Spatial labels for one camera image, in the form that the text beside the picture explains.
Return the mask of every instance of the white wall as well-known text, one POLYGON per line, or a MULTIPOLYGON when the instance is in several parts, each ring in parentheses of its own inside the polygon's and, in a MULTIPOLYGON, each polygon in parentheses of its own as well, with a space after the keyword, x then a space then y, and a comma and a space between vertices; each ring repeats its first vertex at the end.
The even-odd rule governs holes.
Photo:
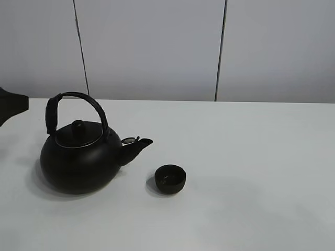
POLYGON ((92 96, 213 100, 224 2, 76 1, 92 96))
POLYGON ((335 102, 334 0, 228 0, 218 100, 335 102))
POLYGON ((71 0, 0 1, 0 86, 29 97, 86 91, 71 0))

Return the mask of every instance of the teapot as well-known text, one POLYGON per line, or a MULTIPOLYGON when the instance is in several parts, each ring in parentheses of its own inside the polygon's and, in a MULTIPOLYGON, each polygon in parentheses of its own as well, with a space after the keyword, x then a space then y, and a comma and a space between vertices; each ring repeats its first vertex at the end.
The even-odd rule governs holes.
POLYGON ((41 150, 42 173, 57 190, 69 194, 89 193, 107 185, 122 166, 153 143, 139 137, 121 141, 108 127, 99 103, 84 93, 67 92, 50 98, 46 127, 50 136, 41 150), (64 96, 86 100, 99 114, 101 123, 75 120, 57 130, 58 103, 64 96))

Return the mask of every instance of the dark object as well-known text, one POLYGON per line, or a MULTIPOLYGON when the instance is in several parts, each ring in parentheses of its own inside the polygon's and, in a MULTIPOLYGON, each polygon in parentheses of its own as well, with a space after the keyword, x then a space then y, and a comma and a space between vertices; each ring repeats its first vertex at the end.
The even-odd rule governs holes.
POLYGON ((6 120, 28 110, 29 98, 24 95, 9 93, 0 87, 0 126, 6 120))
POLYGON ((167 195, 172 195, 183 189, 186 182, 186 172, 176 165, 165 165, 155 172, 157 188, 167 195))
POLYGON ((93 98, 82 93, 63 93, 50 98, 46 107, 47 133, 40 163, 46 179, 60 191, 88 193, 108 184, 116 173, 153 141, 137 137, 122 146, 119 136, 108 127, 106 115, 93 98), (89 102, 101 123, 76 120, 56 130, 58 102, 63 96, 89 102))

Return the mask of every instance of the teapot spout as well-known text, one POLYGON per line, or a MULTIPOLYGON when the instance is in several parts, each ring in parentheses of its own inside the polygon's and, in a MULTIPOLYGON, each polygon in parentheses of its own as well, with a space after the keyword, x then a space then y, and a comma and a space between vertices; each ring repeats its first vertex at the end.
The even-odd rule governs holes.
POLYGON ((120 153, 117 157, 117 163, 120 166, 125 166, 147 146, 151 145, 153 143, 152 140, 150 139, 141 139, 141 140, 136 140, 135 142, 124 145, 121 147, 120 153))

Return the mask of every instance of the teapot lid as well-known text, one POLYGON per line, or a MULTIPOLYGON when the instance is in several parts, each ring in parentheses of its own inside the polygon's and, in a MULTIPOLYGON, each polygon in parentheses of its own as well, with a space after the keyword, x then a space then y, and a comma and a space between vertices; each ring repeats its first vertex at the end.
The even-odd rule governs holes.
POLYGON ((97 142, 102 136, 100 123, 75 120, 56 131, 55 141, 65 148, 79 148, 97 142))

